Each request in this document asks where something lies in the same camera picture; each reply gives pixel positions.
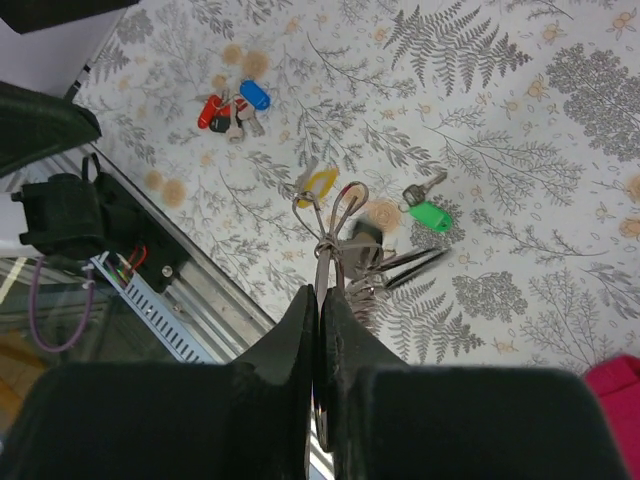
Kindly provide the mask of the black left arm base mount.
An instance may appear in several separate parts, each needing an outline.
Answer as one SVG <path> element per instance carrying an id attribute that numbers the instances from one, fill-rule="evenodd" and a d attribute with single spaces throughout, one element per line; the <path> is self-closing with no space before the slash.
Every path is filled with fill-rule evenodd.
<path id="1" fill-rule="evenodd" d="M 82 158 L 81 174 L 55 174 L 10 195 L 26 215 L 18 234 L 25 246 L 45 256 L 86 261 L 105 251 L 130 258 L 138 273 L 162 293 L 189 259 L 187 250 L 116 178 L 95 153 Z"/>

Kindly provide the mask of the yellow tagged key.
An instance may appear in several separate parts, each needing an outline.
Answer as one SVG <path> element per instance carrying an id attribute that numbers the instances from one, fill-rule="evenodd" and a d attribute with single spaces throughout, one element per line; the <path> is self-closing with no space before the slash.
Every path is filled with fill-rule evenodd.
<path id="1" fill-rule="evenodd" d="M 308 193 L 312 194 L 317 201 L 324 198 L 339 175 L 337 167 L 318 169 L 318 165 L 319 160 L 313 157 L 293 183 L 293 191 L 296 194 L 294 204 L 298 208 L 307 208 L 313 205 L 312 200 L 307 200 Z"/>

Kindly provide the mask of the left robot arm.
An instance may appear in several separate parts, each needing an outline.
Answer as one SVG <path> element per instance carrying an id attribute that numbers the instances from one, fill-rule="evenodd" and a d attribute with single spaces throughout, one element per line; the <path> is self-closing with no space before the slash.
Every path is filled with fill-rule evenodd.
<path id="1" fill-rule="evenodd" d="M 1 175 L 101 136 L 72 88 L 129 1 L 4 1 L 1 4 Z M 1 196 L 1 254 L 65 253 L 85 260 L 104 248 L 105 222 L 86 177 L 57 174 Z"/>

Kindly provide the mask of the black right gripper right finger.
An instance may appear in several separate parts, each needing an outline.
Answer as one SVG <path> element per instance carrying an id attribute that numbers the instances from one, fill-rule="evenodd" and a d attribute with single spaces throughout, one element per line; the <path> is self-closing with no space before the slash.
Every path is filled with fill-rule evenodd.
<path id="1" fill-rule="evenodd" d="M 415 366 L 330 289 L 319 318 L 319 440 L 339 479 L 626 479 L 603 412 L 558 369 Z"/>

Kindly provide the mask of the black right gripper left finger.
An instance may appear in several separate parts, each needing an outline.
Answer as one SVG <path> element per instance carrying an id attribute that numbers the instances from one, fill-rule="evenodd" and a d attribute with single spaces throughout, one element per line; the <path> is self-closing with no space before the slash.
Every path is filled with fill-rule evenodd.
<path id="1" fill-rule="evenodd" d="M 27 395 L 5 479 L 305 479 L 318 317 L 311 286 L 227 364 L 69 363 Z"/>

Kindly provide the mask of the large metal keyring with clips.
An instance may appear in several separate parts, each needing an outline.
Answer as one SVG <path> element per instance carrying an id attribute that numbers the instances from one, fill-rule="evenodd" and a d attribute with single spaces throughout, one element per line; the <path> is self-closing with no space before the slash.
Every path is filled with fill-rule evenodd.
<path id="1" fill-rule="evenodd" d="M 324 338 L 329 333 L 329 323 L 324 318 L 324 303 L 332 288 L 329 273 L 335 273 L 334 288 L 343 294 L 355 318 L 364 323 L 379 293 L 389 293 L 412 281 L 449 251 L 447 247 L 427 247 L 402 255 L 387 254 L 383 248 L 383 230 L 364 218 L 353 223 L 347 239 L 341 239 L 344 224 L 364 207 L 368 198 L 369 189 L 364 183 L 347 184 L 334 202 L 329 222 L 319 221 L 319 231 L 313 234 L 318 240 L 314 249 L 317 258 L 314 289 L 319 311 L 319 352 L 316 354 L 319 373 L 313 381 L 313 405 L 317 438 L 326 452 L 334 450 L 335 417 L 329 410 L 336 364 L 330 358 L 329 341 Z"/>

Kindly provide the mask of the green tagged key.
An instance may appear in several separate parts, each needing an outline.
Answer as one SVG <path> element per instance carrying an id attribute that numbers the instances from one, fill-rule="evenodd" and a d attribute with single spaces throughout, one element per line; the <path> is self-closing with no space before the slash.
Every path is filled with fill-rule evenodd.
<path id="1" fill-rule="evenodd" d="M 445 210 L 428 200 L 428 194 L 446 178 L 447 172 L 441 171 L 425 183 L 409 185 L 402 193 L 408 213 L 423 226 L 439 233 L 447 232 L 453 220 Z"/>

